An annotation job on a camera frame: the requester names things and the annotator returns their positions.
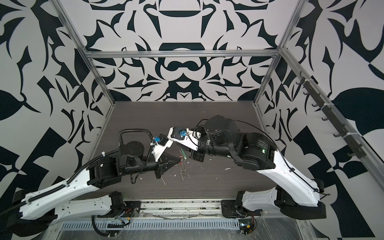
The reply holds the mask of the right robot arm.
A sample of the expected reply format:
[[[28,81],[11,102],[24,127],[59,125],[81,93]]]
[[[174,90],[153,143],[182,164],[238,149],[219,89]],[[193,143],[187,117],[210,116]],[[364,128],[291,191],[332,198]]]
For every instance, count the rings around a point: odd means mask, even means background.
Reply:
[[[204,125],[197,124],[186,138],[193,144],[192,159],[202,162],[206,155],[228,157],[237,166],[264,175],[276,184],[267,191],[239,191],[234,202],[238,215],[278,210],[296,220],[327,217],[326,206],[321,202],[323,181],[309,179],[297,170],[265,134],[242,133],[236,121],[214,116]]]

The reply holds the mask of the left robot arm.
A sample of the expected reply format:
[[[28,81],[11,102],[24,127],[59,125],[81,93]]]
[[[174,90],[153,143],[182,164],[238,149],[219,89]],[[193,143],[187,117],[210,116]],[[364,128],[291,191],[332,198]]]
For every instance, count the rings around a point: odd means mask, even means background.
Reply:
[[[103,197],[77,200],[77,197],[120,183],[129,176],[134,184],[140,174],[154,172],[160,179],[181,159],[165,152],[165,147],[152,143],[144,156],[142,143],[133,141],[98,156],[81,166],[70,178],[46,189],[24,194],[17,192],[14,205],[3,212],[7,225],[2,235],[27,237],[45,231],[49,226],[72,218],[114,218],[124,215],[126,204],[122,193],[114,191]]]

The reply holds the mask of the aluminium front rail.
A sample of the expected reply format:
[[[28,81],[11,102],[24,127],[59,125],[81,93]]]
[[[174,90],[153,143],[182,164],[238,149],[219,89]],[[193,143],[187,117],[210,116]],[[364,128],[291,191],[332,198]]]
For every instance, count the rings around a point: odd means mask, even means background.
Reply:
[[[221,219],[222,198],[195,199],[124,199],[127,204],[139,201],[132,217],[146,220]]]

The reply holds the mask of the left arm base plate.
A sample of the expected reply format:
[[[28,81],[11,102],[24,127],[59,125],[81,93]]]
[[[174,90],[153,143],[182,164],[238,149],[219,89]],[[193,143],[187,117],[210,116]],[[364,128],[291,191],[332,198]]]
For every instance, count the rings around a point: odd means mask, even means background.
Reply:
[[[138,217],[141,212],[141,201],[124,201],[125,206],[119,217],[123,219]]]

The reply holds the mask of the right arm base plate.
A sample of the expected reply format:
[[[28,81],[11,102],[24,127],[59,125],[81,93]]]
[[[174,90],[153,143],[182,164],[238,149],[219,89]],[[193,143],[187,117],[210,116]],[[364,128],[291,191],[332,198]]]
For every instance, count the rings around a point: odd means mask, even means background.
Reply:
[[[225,218],[246,218],[249,211],[243,207],[241,200],[221,200],[222,215]]]

